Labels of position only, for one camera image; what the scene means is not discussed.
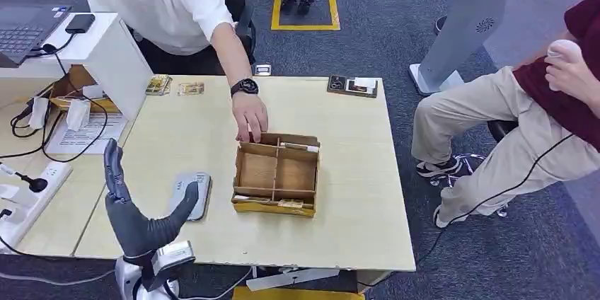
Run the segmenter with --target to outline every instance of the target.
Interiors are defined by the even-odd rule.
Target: maroon shirt
[[[565,13],[565,23],[578,39],[587,66],[600,80],[600,0],[584,0],[572,7]],[[600,119],[582,101],[550,90],[544,58],[516,70],[517,82],[558,124],[600,151]]]

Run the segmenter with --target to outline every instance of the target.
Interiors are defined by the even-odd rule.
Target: small box
[[[301,135],[261,137],[260,143],[238,147],[233,208],[314,217],[321,144]]]
[[[64,98],[65,96],[70,96],[75,93],[75,96],[82,96],[81,89],[84,86],[92,86],[96,84],[96,81],[90,76],[86,68],[83,65],[74,65],[69,70],[69,79],[73,86],[78,89],[78,91],[73,91],[73,86],[69,84],[67,81],[67,77],[63,77],[62,79],[56,81],[52,87],[52,93],[50,94],[50,102],[55,104],[60,110],[68,111],[69,106],[71,105],[71,101],[68,98]],[[119,108],[113,103],[113,101],[108,98],[95,98],[93,99],[99,105],[102,105],[107,113],[120,113]],[[90,104],[90,111],[92,113],[101,113],[102,108],[98,107],[96,104]]]

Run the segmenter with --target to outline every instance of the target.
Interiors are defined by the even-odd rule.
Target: robotic hand
[[[112,229],[125,257],[135,260],[171,243],[198,201],[198,183],[187,185],[185,196],[171,215],[163,219],[148,219],[131,200],[125,185],[121,158],[123,150],[111,139],[104,151],[104,169],[109,193],[105,204]]]
[[[131,200],[125,185],[121,158],[123,150],[111,139],[104,150],[104,172],[108,194],[106,211],[123,249],[115,276],[124,300],[172,299],[179,293],[180,268],[193,263],[189,241],[170,244],[198,201],[198,182],[187,185],[185,196],[171,215],[148,219]]]

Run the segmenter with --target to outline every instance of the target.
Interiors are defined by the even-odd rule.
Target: laptop keyboard
[[[29,53],[43,32],[43,28],[31,25],[15,28],[0,26],[0,52],[7,55]]]

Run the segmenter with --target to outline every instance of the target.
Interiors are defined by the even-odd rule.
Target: person sitting
[[[117,12],[144,40],[139,47],[158,74],[222,74],[232,92],[237,139],[260,141],[265,105],[225,0],[88,0],[92,12]]]
[[[488,120],[519,121],[472,175],[441,191],[435,209],[439,228],[480,202],[517,186],[536,159],[542,158],[520,187],[480,205],[472,214],[490,215],[517,195],[541,190],[557,181],[574,180],[600,168],[600,0],[584,0],[565,13],[568,31],[581,52],[553,45],[517,69],[436,93],[415,112],[412,155],[424,177],[456,173],[461,163],[451,155],[451,138]],[[464,221],[461,217],[455,221]]]

